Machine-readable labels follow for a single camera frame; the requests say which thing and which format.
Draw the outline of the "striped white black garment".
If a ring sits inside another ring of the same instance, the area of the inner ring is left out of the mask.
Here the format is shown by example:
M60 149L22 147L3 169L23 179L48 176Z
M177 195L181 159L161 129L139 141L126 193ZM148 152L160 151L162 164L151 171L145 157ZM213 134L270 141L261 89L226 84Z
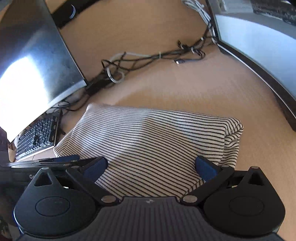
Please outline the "striped white black garment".
M108 167L95 183L118 198L181 198L204 183L196 157L236 166L243 128L236 118L90 104L53 151L105 157Z

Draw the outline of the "black keyboard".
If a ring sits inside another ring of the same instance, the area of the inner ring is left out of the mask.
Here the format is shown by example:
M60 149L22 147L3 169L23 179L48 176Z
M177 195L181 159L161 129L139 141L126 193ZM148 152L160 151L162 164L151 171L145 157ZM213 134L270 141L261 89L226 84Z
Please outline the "black keyboard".
M20 134L16 142L15 160L20 161L54 147L59 135L61 116L60 111L47 114Z

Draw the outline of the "black computer monitor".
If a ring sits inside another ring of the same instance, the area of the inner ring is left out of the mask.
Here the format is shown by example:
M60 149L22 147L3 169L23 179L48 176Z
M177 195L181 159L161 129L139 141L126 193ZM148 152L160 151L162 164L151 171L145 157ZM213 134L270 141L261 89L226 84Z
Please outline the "black computer monitor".
M1 128L13 141L86 85L44 1L13 1L1 20Z

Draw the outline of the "black power strip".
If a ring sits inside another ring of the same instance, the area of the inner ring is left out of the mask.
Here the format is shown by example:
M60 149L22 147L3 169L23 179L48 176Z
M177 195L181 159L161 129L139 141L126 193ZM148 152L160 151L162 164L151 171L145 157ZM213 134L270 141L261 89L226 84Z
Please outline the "black power strip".
M63 28L70 21L74 20L88 7L97 3L98 0L67 0L60 5L53 13L52 18L58 28Z

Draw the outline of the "glass panel computer case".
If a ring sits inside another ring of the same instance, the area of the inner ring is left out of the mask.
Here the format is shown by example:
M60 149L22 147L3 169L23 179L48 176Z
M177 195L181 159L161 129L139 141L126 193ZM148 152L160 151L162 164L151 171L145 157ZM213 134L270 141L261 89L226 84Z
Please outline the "glass panel computer case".
M295 129L295 1L207 1L218 47L261 78Z

